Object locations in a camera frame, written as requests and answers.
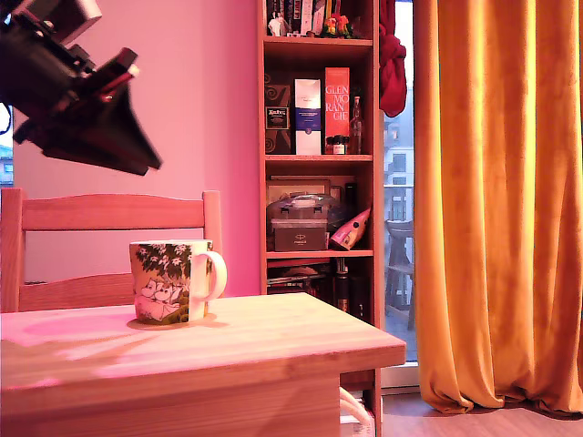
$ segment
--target orange curtain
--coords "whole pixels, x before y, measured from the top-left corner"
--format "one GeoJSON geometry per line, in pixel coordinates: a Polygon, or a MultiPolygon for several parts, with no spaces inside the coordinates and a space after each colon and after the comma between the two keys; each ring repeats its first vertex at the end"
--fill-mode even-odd
{"type": "Polygon", "coordinates": [[[418,356],[442,412],[583,412],[580,20],[414,0],[418,356]]]}

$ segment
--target wooden shelf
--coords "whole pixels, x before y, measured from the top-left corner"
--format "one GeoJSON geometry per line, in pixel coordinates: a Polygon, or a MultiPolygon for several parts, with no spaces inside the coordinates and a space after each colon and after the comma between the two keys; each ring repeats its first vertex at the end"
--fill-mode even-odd
{"type": "Polygon", "coordinates": [[[289,258],[358,258],[371,257],[372,250],[305,250],[294,252],[267,252],[267,259],[289,258]]]}
{"type": "Polygon", "coordinates": [[[263,51],[269,61],[298,64],[314,63],[333,66],[338,63],[348,66],[362,61],[373,50],[370,39],[294,38],[288,36],[265,36],[263,51]]]}
{"type": "MultiPolygon", "coordinates": [[[[259,127],[259,191],[261,292],[267,293],[267,270],[273,263],[290,259],[296,262],[309,259],[349,258],[353,271],[371,280],[370,321],[376,327],[384,324],[384,189],[383,189],[383,127],[379,110],[379,2],[376,0],[346,0],[342,14],[351,23],[359,23],[360,35],[367,39],[332,39],[267,36],[267,2],[258,0],[258,127],[259,127]],[[316,156],[265,154],[265,75],[273,84],[291,87],[293,80],[320,79],[325,85],[326,67],[349,67],[350,84],[361,96],[365,123],[363,153],[369,155],[316,156]],[[361,247],[365,250],[267,251],[267,181],[272,177],[325,178],[331,185],[343,187],[356,182],[356,197],[360,208],[373,204],[367,232],[361,247]]],[[[375,416],[376,435],[382,434],[381,379],[379,370],[341,375],[341,384],[352,390],[363,390],[367,407],[375,416]]]]}
{"type": "Polygon", "coordinates": [[[268,162],[297,162],[302,166],[313,163],[330,162],[334,165],[343,162],[373,162],[372,155],[266,155],[265,160],[268,162]]]}
{"type": "Polygon", "coordinates": [[[288,173],[303,169],[312,173],[341,174],[347,169],[371,165],[372,155],[321,155],[305,157],[298,155],[266,155],[268,173],[288,173]]]}

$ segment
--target mug handle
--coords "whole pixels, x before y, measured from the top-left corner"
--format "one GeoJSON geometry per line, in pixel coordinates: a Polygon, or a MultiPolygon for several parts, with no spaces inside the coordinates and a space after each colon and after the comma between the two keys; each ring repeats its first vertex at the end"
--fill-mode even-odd
{"type": "Polygon", "coordinates": [[[205,257],[212,263],[212,269],[210,270],[210,293],[204,298],[197,296],[198,300],[208,302],[209,300],[218,298],[225,290],[227,285],[227,265],[223,257],[217,252],[201,252],[197,257],[205,257]]]}

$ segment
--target pink wall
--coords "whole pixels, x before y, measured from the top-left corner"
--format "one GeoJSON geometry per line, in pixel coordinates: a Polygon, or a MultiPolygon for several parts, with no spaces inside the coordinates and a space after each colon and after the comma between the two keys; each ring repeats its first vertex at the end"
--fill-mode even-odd
{"type": "MultiPolygon", "coordinates": [[[[44,158],[15,147],[15,184],[30,198],[83,193],[222,197],[227,295],[259,291],[256,2],[97,0],[103,17],[76,41],[101,65],[122,46],[138,53],[136,116],[164,160],[136,177],[44,158]]],[[[26,280],[129,271],[132,239],[192,232],[31,234],[26,280]]]]}

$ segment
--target wooden table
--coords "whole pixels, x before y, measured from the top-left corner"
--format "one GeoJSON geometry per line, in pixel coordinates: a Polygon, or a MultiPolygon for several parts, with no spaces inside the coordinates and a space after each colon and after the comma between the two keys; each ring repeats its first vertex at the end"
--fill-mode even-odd
{"type": "Polygon", "coordinates": [[[303,293],[214,300],[168,327],[133,306],[1,317],[4,437],[336,437],[340,373],[405,354],[303,293]]]}

